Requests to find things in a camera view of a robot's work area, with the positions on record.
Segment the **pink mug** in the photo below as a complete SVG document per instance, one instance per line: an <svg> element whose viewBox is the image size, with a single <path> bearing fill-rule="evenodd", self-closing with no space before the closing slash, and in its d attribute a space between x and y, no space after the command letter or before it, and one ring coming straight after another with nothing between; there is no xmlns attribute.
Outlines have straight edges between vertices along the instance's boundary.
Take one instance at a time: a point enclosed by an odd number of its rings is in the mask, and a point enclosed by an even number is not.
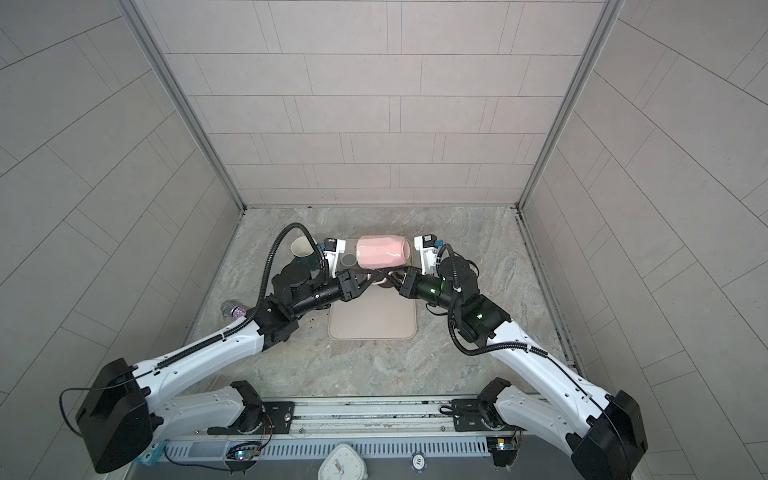
<svg viewBox="0 0 768 480"><path fill-rule="evenodd" d="M356 266L361 269L381 269L408 265L410 244L397 235L366 235L357 240Z"/></svg>

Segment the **dark green mug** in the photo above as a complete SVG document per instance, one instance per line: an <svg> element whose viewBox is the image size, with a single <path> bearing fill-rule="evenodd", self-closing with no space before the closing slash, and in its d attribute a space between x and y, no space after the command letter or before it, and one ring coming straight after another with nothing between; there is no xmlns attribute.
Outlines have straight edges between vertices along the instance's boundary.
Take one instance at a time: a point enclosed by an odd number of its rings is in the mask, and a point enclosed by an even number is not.
<svg viewBox="0 0 768 480"><path fill-rule="evenodd" d="M318 271L321 264L321 256L316 254L312 243L305 237L296 238L290 245L293 255L292 264L308 267L311 271Z"/></svg>

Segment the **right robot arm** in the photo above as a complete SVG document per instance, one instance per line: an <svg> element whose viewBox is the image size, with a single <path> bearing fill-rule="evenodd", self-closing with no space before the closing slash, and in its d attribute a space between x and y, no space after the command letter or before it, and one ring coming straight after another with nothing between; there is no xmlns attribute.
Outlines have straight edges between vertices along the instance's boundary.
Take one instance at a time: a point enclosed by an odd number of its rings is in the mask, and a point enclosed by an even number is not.
<svg viewBox="0 0 768 480"><path fill-rule="evenodd" d="M482 395L489 425L521 428L556 446L585 479L631 478L648 449L638 402L623 390L606 391L543 349L481 294L473 262L449 255L430 273L414 266L381 273L401 296L443 309L462 354L493 356L540 394L531 398L493 381Z"/></svg>

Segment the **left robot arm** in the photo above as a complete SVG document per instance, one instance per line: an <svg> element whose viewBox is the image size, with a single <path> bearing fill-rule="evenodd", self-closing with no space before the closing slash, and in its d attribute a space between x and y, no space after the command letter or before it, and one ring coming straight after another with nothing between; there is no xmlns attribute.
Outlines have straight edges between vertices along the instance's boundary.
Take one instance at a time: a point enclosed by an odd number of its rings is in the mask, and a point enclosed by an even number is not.
<svg viewBox="0 0 768 480"><path fill-rule="evenodd" d="M291 223L269 250L254 307L229 307L229 325L186 347L135 364L119 358L105 365L67 424L83 440L95 472L116 471L152 445L196 430L271 435L274 419L249 382L210 394L185 391L287 341L305 314L352 301L386 279L387 268L363 262L338 270L339 254L338 241L317 243L303 224Z"/></svg>

